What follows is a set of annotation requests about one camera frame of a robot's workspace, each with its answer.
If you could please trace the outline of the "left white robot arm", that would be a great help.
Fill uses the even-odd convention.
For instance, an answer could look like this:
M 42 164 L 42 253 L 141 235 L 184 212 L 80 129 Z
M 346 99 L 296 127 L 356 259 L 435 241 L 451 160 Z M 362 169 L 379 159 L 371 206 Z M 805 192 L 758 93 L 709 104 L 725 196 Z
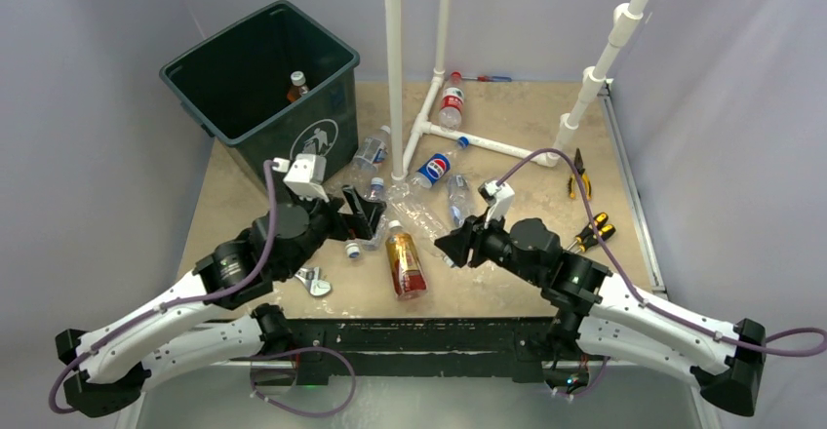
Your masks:
M 386 210 L 351 185 L 339 197 L 272 200 L 266 215 L 218 245 L 174 285 L 96 331 L 56 337 L 65 368 L 50 391 L 55 413 L 95 418 L 134 403 L 182 373 L 242 357 L 277 360 L 296 346 L 281 307 L 262 304 L 233 322 L 197 326 L 262 297 L 291 279 L 327 240 L 372 238 Z

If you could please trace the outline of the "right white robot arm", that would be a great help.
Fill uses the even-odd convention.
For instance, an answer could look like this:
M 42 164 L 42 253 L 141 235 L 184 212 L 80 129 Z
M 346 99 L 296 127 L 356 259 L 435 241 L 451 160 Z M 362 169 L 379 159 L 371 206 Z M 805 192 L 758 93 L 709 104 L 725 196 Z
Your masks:
M 555 355 L 631 362 L 697 388 L 720 410 L 755 414 L 766 360 L 755 349 L 766 340 L 757 322 L 708 318 L 627 286 L 619 273 L 565 250 L 538 218 L 506 230 L 470 216 L 435 246 L 458 267 L 490 261 L 537 287 L 557 310 L 545 338 Z

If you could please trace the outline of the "long crushed clear bottle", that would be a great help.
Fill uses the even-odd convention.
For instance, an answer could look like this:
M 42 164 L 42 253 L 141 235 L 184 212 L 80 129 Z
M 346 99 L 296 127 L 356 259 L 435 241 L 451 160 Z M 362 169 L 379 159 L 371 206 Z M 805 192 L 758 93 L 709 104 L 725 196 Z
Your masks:
M 399 221 L 420 242 L 424 250 L 441 259 L 449 268 L 457 264 L 440 250 L 435 241 L 450 233 L 449 227 L 425 204 L 425 195 L 420 187 L 406 182 L 395 182 L 388 190 L 388 203 Z

